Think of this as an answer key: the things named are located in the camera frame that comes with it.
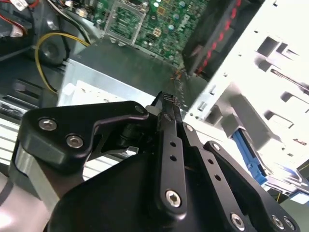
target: black metal bracket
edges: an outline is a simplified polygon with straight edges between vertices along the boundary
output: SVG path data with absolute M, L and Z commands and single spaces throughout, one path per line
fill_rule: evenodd
M 98 126 L 147 118 L 148 112 L 133 101 L 32 110 L 22 119 L 18 140 L 29 154 L 72 173 L 87 161 Z
M 157 97 L 162 106 L 158 116 L 158 151 L 154 202 L 165 220 L 182 220 L 187 213 L 187 194 L 184 174 L 183 143 L 177 137 L 180 111 L 175 102 L 163 94 Z
M 258 231 L 300 231 L 296 221 L 219 144 L 209 141 L 204 149 L 216 157 Z
M 222 220 L 222 229 L 225 231 L 252 231 L 256 230 L 243 215 L 239 205 L 228 185 L 219 164 L 213 153 L 203 149 L 196 131 L 188 124 L 183 123 L 183 134 L 185 140 L 186 152 L 194 156 L 203 173 L 205 181 L 209 183 L 210 191 L 217 205 L 220 218 Z
M 44 181 L 36 187 L 54 193 L 50 232 L 300 232 L 219 144 L 200 142 L 182 122 L 177 99 L 160 93 L 152 106 L 158 115 L 131 101 L 25 114 L 15 151 L 39 164 L 32 162 L 32 171 L 22 165 L 32 182 Z M 64 180 L 81 173 L 97 130 L 105 133 L 103 148 L 116 144 L 119 134 L 122 145 L 139 130 L 145 139 L 138 154 L 66 188 Z M 45 192 L 38 194 L 47 202 Z

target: silver metal panel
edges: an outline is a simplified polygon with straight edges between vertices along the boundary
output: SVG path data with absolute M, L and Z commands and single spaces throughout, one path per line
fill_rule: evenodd
M 187 110 L 194 102 L 195 96 L 205 87 L 206 81 L 193 77 L 191 79 L 171 80 L 174 70 L 167 63 L 157 60 L 129 46 L 119 47 L 108 39 L 97 41 L 69 61 L 64 76 L 58 106 L 73 105 L 80 91 L 79 82 L 98 88 L 98 91 L 112 94 L 119 100 L 137 101 L 143 106 L 151 104 L 160 91 L 175 94 Z M 74 91 L 67 91 L 71 86 Z M 77 96 L 81 103 L 104 102 L 96 96 L 89 101 L 83 95 Z

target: cable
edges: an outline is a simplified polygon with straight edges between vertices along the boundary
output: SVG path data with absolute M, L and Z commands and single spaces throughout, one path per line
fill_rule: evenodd
M 84 29 L 84 27 L 82 25 L 80 25 L 78 22 L 76 22 L 73 18 L 69 17 L 67 14 L 63 13 L 60 9 L 58 9 L 57 6 L 54 5 L 54 3 L 51 0 L 47 0 L 47 2 L 50 4 L 50 6 L 62 17 L 64 17 L 64 19 L 66 21 L 68 21 L 69 23 L 73 24 L 78 30 L 79 32 L 82 34 L 82 36 L 84 37 L 85 41 L 87 43 L 90 44 L 90 37 L 87 33 L 87 31 Z
M 12 20 L 2 16 L 1 14 L 0 14 L 0 18 L 3 19 L 5 22 L 7 22 L 7 23 L 9 23 L 9 24 L 11 24 L 13 26 L 16 26 L 19 29 L 21 29 L 21 31 L 23 32 L 23 35 L 27 34 L 27 30 L 22 25 L 20 25 L 19 23 L 16 23 L 16 22 L 14 22 L 14 21 L 12 21 Z
M 63 31 L 63 27 L 62 27 L 62 23 L 61 23 L 61 19 L 60 19 L 59 15 L 57 15 L 57 20 L 58 20 L 58 25 L 59 25 L 60 31 Z M 64 45 L 64 49 L 66 51 L 66 56 L 64 57 L 63 61 L 67 61 L 68 58 L 70 57 L 70 47 L 69 47 L 69 44 L 68 44 L 66 37 L 61 36 L 61 38 L 62 38 L 62 42 L 63 42 L 63 45 Z
M 1 0 L 0 2 L 3 2 L 3 3 L 11 3 L 9 0 Z M 39 2 L 40 2 L 40 0 L 35 0 L 33 3 L 29 4 L 28 7 L 33 8 L 33 7 L 35 7 Z
M 40 60 L 39 60 L 39 49 L 40 49 L 41 44 L 42 44 L 46 39 L 48 39 L 49 37 L 54 36 L 54 35 L 61 35 L 61 36 L 68 37 L 68 38 L 70 38 L 70 39 L 73 39 L 73 40 L 75 40 L 75 41 L 80 42 L 82 45 L 84 45 L 84 46 L 86 46 L 86 47 L 90 46 L 90 44 L 87 43 L 86 41 L 84 41 L 84 40 L 82 40 L 82 39 L 80 39 L 80 38 L 74 36 L 74 35 L 71 35 L 71 34 L 68 34 L 68 33 L 64 33 L 64 32 L 50 32 L 50 33 L 47 33 L 47 34 L 43 35 L 43 36 L 38 40 L 38 42 L 37 42 L 37 44 L 36 44 L 36 47 L 35 47 L 35 51 L 34 51 L 35 64 L 36 64 L 36 66 L 37 66 L 37 68 L 38 68 L 38 71 L 39 71 L 39 73 L 40 73 L 40 76 L 41 76 L 41 78 L 42 78 L 44 84 L 48 87 L 48 89 L 49 89 L 50 91 L 52 91 L 53 93 L 57 94 L 57 90 L 56 90 L 55 88 L 53 88 L 53 87 L 49 84 L 49 82 L 48 82 L 46 76 L 44 75 L 44 72 L 43 72 L 43 70 L 42 70 L 42 67 L 41 67 L 41 64 L 40 64 Z
M 279 193 L 279 194 L 278 194 L 278 197 L 277 197 L 276 202 L 278 202 L 278 201 L 279 201 L 280 195 L 281 195 L 281 193 Z
M 33 8 L 35 7 L 37 4 L 39 4 L 40 0 L 35 0 L 33 3 L 29 4 L 28 7 Z

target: gray plastic part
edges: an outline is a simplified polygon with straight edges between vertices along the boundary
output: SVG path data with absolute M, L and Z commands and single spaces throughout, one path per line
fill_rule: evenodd
M 270 130 L 247 98 L 237 95 L 231 98 L 230 103 L 251 137 L 257 152 L 269 154 L 281 149 L 283 146 L 281 138 Z
M 228 138 L 231 138 L 238 129 L 246 130 L 240 119 L 234 114 L 225 117 L 222 120 L 221 126 Z
M 208 115 L 205 121 L 212 124 L 213 126 L 216 126 L 222 118 L 223 115 L 220 108 L 217 105 L 214 105 L 211 109 L 211 113 Z

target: blue drive rail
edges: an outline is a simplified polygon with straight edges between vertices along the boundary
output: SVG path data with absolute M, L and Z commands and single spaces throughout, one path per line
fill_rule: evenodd
M 222 120 L 228 138 L 242 154 L 252 177 L 263 187 L 272 188 L 291 200 L 309 205 L 309 182 L 297 169 L 276 163 L 271 157 L 284 144 L 242 95 L 230 99 L 235 113 Z

